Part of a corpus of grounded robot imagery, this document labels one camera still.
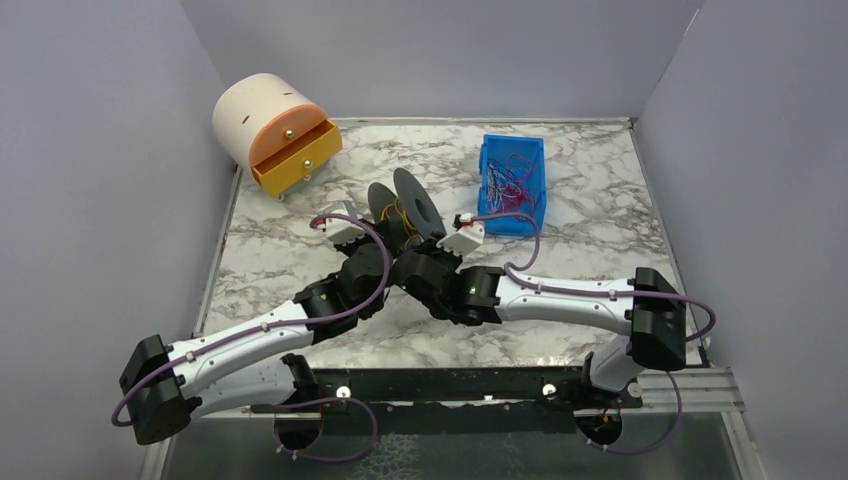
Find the dark grey cable spool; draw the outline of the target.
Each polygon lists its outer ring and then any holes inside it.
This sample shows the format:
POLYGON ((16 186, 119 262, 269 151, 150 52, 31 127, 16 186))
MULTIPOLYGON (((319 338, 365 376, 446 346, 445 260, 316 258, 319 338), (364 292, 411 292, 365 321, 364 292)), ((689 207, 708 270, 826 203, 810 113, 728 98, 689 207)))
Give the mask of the dark grey cable spool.
POLYGON ((442 216, 429 194, 405 168, 393 172, 395 190, 380 182, 371 183, 367 202, 374 229, 393 256, 426 240, 446 236, 442 216))

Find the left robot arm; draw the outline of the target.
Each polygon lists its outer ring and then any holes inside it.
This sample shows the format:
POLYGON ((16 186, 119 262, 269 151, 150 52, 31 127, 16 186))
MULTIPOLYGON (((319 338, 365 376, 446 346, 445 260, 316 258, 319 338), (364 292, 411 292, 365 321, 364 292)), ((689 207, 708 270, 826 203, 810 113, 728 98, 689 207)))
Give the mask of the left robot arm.
POLYGON ((139 445, 165 440, 194 418, 248 404, 285 400, 295 392, 289 374, 264 387, 237 382, 241 370, 335 338, 380 311, 393 259, 379 242, 358 246, 339 271, 250 321, 206 337, 166 344, 140 340, 119 377, 122 399, 112 413, 116 427, 131 428, 139 445))

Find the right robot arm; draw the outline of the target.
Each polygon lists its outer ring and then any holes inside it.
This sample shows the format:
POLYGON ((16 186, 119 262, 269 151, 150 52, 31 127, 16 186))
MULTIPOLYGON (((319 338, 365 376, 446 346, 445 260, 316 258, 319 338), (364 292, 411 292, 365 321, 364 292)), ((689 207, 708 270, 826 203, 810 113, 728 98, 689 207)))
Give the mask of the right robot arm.
POLYGON ((458 256, 421 247, 401 254, 390 278, 433 318, 454 324, 552 321, 613 333, 584 364, 590 390, 618 393, 645 370, 686 366, 684 302, 652 268, 639 267, 628 278, 554 279, 501 267, 462 268, 458 256))

